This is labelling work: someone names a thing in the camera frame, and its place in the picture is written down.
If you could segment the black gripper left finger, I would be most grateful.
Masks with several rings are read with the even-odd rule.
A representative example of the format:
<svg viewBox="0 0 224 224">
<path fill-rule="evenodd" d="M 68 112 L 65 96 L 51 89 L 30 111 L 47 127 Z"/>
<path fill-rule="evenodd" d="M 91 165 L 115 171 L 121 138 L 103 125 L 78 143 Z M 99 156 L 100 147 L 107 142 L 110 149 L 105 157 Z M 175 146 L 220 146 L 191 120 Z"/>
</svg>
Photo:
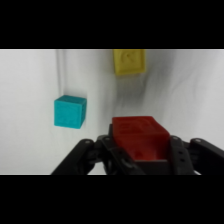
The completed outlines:
<svg viewBox="0 0 224 224">
<path fill-rule="evenodd" d="M 109 126 L 107 135 L 96 141 L 82 139 L 54 169 L 52 175 L 88 175 L 97 163 L 102 163 L 107 175 L 144 175 L 143 170 L 119 147 Z"/>
</svg>

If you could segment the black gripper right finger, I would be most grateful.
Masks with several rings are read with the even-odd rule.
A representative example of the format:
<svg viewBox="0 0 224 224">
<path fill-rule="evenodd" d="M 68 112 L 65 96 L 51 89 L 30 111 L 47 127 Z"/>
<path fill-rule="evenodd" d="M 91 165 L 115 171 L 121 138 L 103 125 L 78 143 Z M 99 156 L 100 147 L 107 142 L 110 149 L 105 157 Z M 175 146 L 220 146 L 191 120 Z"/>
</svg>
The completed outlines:
<svg viewBox="0 0 224 224">
<path fill-rule="evenodd" d="M 201 138 L 171 136 L 165 168 L 168 175 L 224 175 L 224 151 Z"/>
</svg>

